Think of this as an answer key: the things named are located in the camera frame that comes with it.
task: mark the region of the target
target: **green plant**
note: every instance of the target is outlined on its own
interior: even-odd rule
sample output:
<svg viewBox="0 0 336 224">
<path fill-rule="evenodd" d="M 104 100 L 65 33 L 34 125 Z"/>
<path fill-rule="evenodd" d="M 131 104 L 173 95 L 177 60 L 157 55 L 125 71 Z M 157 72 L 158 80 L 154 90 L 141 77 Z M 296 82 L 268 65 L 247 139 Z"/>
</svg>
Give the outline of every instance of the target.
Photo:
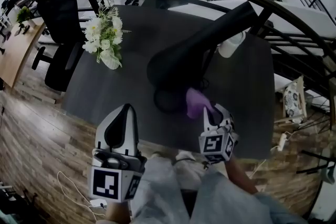
<svg viewBox="0 0 336 224">
<path fill-rule="evenodd" d="M 24 27 L 23 22 L 33 18 L 34 16 L 30 12 L 29 8 L 25 6 L 18 13 L 16 21 L 20 24 L 20 27 Z"/>
</svg>

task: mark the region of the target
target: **wooden frame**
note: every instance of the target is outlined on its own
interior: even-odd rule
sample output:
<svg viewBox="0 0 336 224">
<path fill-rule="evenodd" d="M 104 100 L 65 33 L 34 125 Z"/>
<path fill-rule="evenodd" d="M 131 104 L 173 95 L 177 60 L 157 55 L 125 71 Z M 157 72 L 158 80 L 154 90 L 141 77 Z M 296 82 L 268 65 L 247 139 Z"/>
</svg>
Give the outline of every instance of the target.
<svg viewBox="0 0 336 224">
<path fill-rule="evenodd" d="M 296 89 L 299 93 L 299 104 L 300 104 L 301 109 L 302 109 L 302 114 L 296 115 L 296 116 L 293 116 L 293 117 L 286 117 L 285 101 L 283 101 L 282 102 L 282 116 L 283 116 L 283 119 L 276 120 L 276 121 L 274 121 L 274 123 L 288 122 L 288 121 L 291 121 L 293 119 L 306 118 L 307 117 L 306 101 L 305 101 L 305 95 L 304 95 L 305 91 L 303 90 L 304 89 L 303 76 L 300 76 L 298 79 L 291 81 L 290 83 L 286 84 L 282 88 L 278 89 L 276 92 L 281 92 L 283 94 L 285 89 L 293 83 L 297 83 L 297 88 Z"/>
</svg>

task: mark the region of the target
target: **table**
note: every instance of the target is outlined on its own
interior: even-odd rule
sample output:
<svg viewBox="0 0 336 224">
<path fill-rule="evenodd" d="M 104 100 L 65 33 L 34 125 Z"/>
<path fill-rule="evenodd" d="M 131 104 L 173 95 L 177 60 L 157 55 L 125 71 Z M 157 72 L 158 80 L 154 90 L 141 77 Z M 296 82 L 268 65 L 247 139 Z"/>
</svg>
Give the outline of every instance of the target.
<svg viewBox="0 0 336 224">
<path fill-rule="evenodd" d="M 139 137 L 169 147 L 199 152 L 198 136 L 203 119 L 185 113 L 164 114 L 153 103 L 154 87 L 146 67 L 158 51 L 201 30 L 211 20 L 144 7 L 119 7 L 123 28 L 122 64 L 108 69 L 84 52 L 70 80 L 62 108 L 69 114 L 98 125 L 111 111 L 131 103 L 137 113 Z M 205 77 L 206 96 L 231 111 L 240 142 L 238 157 L 269 156 L 274 121 L 274 71 L 267 41 L 246 35 L 229 59 L 215 54 Z"/>
<path fill-rule="evenodd" d="M 19 34 L 15 36 L 16 31 L 19 30 L 19 24 L 17 23 L 13 26 L 10 38 L 2 45 L 2 48 L 6 51 L 3 55 L 0 54 L 0 78 L 12 89 L 16 86 L 18 89 L 26 91 L 33 96 L 54 103 L 52 99 L 47 98 L 24 85 L 17 85 L 17 80 L 25 66 L 25 62 L 31 49 L 46 27 L 42 18 L 35 18 L 33 21 L 36 24 L 36 27 L 29 28 L 24 35 Z"/>
</svg>

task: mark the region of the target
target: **potted plant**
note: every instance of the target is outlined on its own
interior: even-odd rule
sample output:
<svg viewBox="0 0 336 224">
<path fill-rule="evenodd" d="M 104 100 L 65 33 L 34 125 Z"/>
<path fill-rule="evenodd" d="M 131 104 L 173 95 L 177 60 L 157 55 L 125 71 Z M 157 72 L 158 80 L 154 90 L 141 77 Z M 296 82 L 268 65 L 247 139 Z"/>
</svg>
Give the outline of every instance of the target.
<svg viewBox="0 0 336 224">
<path fill-rule="evenodd" d="M 36 24 L 33 22 L 34 16 L 33 14 L 30 12 L 29 8 L 27 8 L 26 6 L 23 7 L 18 15 L 17 15 L 17 22 L 20 24 L 20 28 L 24 28 L 24 21 L 28 21 L 28 25 L 31 26 L 32 28 L 34 28 L 36 26 Z"/>
</svg>

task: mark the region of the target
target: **flower bouquet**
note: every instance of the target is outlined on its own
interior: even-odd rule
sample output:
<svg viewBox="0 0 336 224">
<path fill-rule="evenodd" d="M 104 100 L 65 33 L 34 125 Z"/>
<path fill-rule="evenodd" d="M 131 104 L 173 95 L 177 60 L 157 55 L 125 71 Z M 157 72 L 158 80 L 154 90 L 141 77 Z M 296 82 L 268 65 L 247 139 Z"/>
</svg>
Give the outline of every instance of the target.
<svg viewBox="0 0 336 224">
<path fill-rule="evenodd" d="M 87 22 L 85 37 L 88 41 L 83 49 L 97 56 L 110 69 L 121 67 L 120 43 L 122 42 L 122 21 L 118 17 L 118 9 L 99 9 L 97 18 Z"/>
</svg>

